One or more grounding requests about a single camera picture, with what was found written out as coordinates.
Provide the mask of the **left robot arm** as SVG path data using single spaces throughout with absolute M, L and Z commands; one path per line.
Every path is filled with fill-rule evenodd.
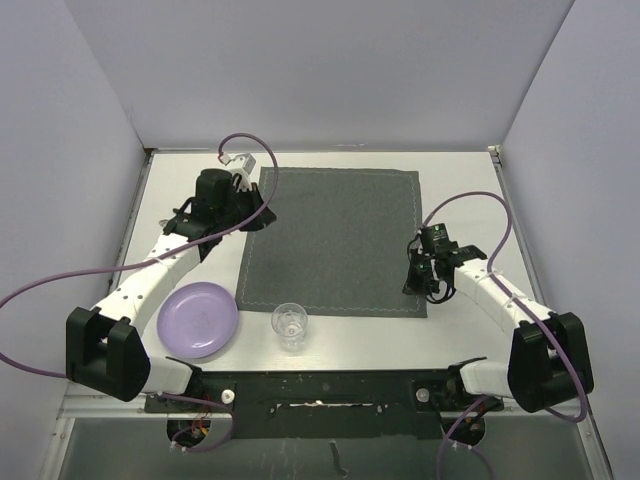
M 144 330 L 178 282 L 223 236 L 258 231 L 275 219 L 248 168 L 202 170 L 194 195 L 175 210 L 142 266 L 94 307 L 77 307 L 68 316 L 67 379 L 121 401 L 162 392 L 182 411 L 196 408 L 203 386 L 192 379 L 195 367 L 149 356 Z

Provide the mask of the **clear drinking glass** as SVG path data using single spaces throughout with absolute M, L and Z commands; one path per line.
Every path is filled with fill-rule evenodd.
M 307 312 L 296 303 L 281 304 L 271 315 L 271 326 L 284 348 L 297 350 L 305 341 L 308 327 Z

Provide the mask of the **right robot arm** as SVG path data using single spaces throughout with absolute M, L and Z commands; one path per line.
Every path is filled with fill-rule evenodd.
M 576 399 L 586 404 L 594 379 L 582 321 L 529 298 L 490 269 L 474 245 L 450 240 L 445 225 L 419 229 L 407 246 L 406 295 L 435 303 L 459 293 L 479 307 L 511 343 L 505 362 L 478 358 L 456 365 L 446 400 L 464 409 L 480 395 L 509 398 L 534 413 Z

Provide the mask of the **grey cloth napkin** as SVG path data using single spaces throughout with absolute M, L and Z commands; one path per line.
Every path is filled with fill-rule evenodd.
M 393 169 L 265 168 L 276 220 L 247 236 L 236 287 L 245 311 L 285 303 L 319 316 L 424 318 L 402 289 L 423 220 L 419 175 Z

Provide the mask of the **purple plate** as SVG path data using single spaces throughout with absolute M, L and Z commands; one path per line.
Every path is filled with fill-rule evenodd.
M 184 359 L 200 359 L 221 350 L 239 323 L 234 297 L 222 286 L 195 282 L 171 293 L 161 305 L 156 332 L 163 347 Z

